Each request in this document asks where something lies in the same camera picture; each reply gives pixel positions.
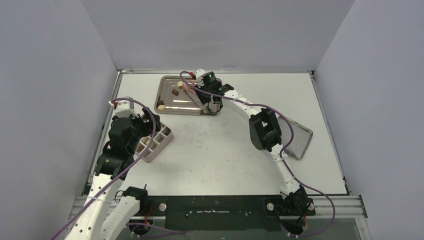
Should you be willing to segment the steel chocolate tray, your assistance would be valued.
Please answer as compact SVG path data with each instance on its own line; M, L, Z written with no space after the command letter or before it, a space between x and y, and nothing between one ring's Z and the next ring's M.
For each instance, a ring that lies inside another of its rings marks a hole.
M220 105L202 104L198 97L191 97L183 88L178 88L181 81L179 76L165 75L159 82L159 87L154 103L154 110L158 114L191 115L191 116L217 116L220 114ZM158 110L157 102L163 100L166 109Z

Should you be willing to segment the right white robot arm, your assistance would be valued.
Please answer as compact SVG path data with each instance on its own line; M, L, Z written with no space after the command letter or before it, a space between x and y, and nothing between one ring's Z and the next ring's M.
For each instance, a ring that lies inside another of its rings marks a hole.
M255 104L244 98L231 85L222 84L215 73L199 69L190 72L194 89L203 105L209 103L226 107L248 121L249 137L253 146L270 161L282 197L282 209L289 215L305 216L315 211L311 198L288 168L282 149L283 134L275 111L264 104Z

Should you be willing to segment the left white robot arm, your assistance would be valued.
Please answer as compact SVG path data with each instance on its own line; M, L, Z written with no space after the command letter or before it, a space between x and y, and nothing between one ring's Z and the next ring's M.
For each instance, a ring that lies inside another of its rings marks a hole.
M128 167L143 137L161 130L160 117L149 114L114 116L108 132L109 140L97 160L92 185L82 211L75 220L68 240L114 240L134 215L145 214L150 207L148 192L137 187L124 190L123 199L109 213L116 193L126 179Z

